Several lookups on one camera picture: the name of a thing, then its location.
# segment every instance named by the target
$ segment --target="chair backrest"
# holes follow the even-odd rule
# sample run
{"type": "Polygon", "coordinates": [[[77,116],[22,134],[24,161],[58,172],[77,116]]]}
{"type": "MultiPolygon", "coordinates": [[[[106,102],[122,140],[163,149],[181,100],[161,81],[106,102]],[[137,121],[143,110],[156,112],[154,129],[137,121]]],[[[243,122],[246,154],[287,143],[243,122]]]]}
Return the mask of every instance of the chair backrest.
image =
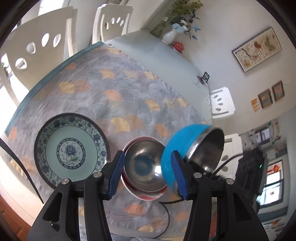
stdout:
{"type": "Polygon", "coordinates": [[[12,99],[12,101],[14,102],[14,104],[16,106],[18,106],[20,104],[20,102],[17,99],[15,93],[13,92],[13,89],[11,87],[11,84],[10,84],[10,82],[9,82],[7,76],[6,76],[6,72],[4,71],[4,69],[2,68],[2,66],[0,66],[0,79],[1,79],[1,83],[6,88],[6,91],[9,94],[10,98],[12,99]]]}
{"type": "Polygon", "coordinates": [[[116,4],[103,4],[98,7],[94,20],[92,43],[102,39],[106,42],[127,33],[128,22],[133,7],[116,4]]]}
{"type": "MultiPolygon", "coordinates": [[[[230,157],[243,152],[242,139],[237,133],[225,136],[224,138],[225,138],[224,149],[222,152],[220,162],[218,163],[217,167],[221,166],[230,157]]],[[[236,157],[233,160],[231,160],[229,163],[227,163],[218,172],[218,175],[221,175],[224,178],[232,178],[234,180],[235,174],[237,172],[238,160],[240,158],[241,156],[236,157]]]]}
{"type": "Polygon", "coordinates": [[[235,106],[227,87],[210,92],[212,118],[229,117],[234,114],[235,106]]]}
{"type": "Polygon", "coordinates": [[[77,10],[65,7],[40,15],[13,30],[0,50],[11,70],[31,90],[45,75],[64,61],[65,39],[69,56],[77,52],[77,10]]]}

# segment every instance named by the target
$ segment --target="blue bowl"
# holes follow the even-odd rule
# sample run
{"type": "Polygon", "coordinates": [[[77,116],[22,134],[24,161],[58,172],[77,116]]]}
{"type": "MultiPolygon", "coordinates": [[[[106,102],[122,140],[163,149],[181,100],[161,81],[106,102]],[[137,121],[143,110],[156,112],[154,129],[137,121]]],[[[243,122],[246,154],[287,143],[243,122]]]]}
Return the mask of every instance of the blue bowl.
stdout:
{"type": "Polygon", "coordinates": [[[172,151],[177,150],[184,161],[197,172],[210,175],[216,169],[224,148],[224,133],[220,128],[194,124],[177,131],[161,157],[161,171],[167,185],[178,194],[178,187],[170,163],[172,151]]]}

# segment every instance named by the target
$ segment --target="flower vase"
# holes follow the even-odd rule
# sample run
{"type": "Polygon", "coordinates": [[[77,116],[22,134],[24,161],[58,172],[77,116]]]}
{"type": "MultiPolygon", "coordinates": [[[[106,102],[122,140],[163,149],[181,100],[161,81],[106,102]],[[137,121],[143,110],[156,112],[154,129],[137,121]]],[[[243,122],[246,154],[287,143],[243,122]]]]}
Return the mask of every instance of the flower vase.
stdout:
{"type": "Polygon", "coordinates": [[[166,45],[169,45],[175,40],[178,33],[179,32],[176,29],[172,29],[172,31],[163,35],[163,38],[161,39],[161,41],[163,41],[166,45]]]}

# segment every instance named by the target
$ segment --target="picture frame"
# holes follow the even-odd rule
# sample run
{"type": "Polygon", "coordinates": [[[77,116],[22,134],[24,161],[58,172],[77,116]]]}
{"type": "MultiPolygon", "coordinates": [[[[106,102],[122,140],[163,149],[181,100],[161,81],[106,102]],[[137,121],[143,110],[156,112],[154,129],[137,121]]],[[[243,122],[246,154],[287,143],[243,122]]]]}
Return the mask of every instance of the picture frame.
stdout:
{"type": "Polygon", "coordinates": [[[279,81],[275,85],[272,86],[272,92],[274,94],[274,100],[278,101],[279,99],[285,96],[283,82],[279,81]]]}
{"type": "Polygon", "coordinates": [[[258,95],[261,107],[264,109],[273,104],[270,89],[267,89],[258,95]]]}
{"type": "Polygon", "coordinates": [[[242,44],[232,53],[244,72],[249,71],[282,50],[272,27],[242,44]]]}

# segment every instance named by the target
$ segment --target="ceramic plate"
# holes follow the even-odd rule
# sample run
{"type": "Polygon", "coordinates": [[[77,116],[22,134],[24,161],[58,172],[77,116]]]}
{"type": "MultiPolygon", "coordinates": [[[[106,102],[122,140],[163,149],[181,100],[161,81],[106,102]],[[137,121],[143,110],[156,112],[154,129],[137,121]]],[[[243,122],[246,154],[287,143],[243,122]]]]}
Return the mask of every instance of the ceramic plate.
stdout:
{"type": "Polygon", "coordinates": [[[42,178],[55,188],[63,178],[74,182],[101,171],[110,160],[110,149],[104,133],[92,120],[65,113],[41,128],[34,159],[42,178]]]}

